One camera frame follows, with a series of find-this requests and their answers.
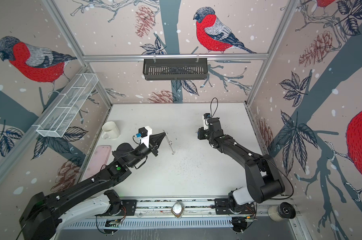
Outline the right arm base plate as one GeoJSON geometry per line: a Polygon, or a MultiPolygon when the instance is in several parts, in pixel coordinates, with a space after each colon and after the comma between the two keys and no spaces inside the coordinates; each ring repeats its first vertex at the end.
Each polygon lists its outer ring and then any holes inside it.
{"type": "Polygon", "coordinates": [[[252,203],[237,205],[229,203],[228,199],[214,199],[213,209],[216,215],[253,215],[256,212],[252,203]]]}

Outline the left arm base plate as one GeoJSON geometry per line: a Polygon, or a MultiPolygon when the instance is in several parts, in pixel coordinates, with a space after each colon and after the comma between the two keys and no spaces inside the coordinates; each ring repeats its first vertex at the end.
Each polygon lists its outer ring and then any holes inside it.
{"type": "Polygon", "coordinates": [[[98,217],[113,217],[113,216],[134,216],[137,207],[137,200],[121,200],[109,206],[103,214],[97,214],[98,217]]]}

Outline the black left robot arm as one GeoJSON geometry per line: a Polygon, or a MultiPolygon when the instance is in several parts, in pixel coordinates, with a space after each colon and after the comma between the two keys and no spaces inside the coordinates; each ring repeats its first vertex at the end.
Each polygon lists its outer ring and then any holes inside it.
{"type": "Polygon", "coordinates": [[[149,154],[157,156],[165,137],[165,132],[150,135],[148,145],[135,149],[123,143],[113,152],[114,160],[95,175],[57,193],[34,195],[20,217],[19,235],[25,240],[50,240],[62,228],[91,216],[126,217],[130,208],[113,188],[131,175],[132,168],[142,167],[149,154]]]}

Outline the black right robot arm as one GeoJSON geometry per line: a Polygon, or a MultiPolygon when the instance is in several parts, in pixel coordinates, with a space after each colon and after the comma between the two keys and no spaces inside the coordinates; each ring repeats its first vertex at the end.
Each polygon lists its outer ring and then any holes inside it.
{"type": "Polygon", "coordinates": [[[271,156],[254,153],[225,135],[219,118],[209,113],[203,115],[203,124],[198,139],[208,140],[212,148],[230,156],[245,170],[246,186],[228,194],[232,208],[253,202],[260,204],[285,192],[282,176],[271,156]]]}

